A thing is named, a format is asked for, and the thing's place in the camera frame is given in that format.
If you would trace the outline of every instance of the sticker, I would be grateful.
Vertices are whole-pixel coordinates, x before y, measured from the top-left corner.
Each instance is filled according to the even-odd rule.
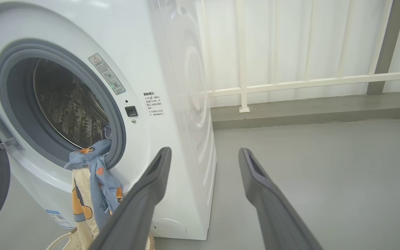
[[[97,68],[98,72],[106,79],[117,95],[126,92],[121,82],[119,82],[109,65],[101,58],[100,54],[89,57],[89,61]]]
[[[60,227],[73,229],[73,226],[70,225],[70,223],[68,223],[58,211],[46,210],[46,212],[55,220],[56,223],[58,223],[58,225],[60,225]]]
[[[149,116],[157,117],[165,115],[160,95],[157,95],[154,92],[146,92],[143,93],[143,95]]]

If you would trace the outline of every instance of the washing machine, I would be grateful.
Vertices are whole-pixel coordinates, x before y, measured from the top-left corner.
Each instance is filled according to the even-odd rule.
[[[172,149],[152,234],[206,239],[216,149],[197,4],[0,0],[0,149],[60,226],[75,226],[69,153],[104,139],[109,125],[106,165],[124,194]]]

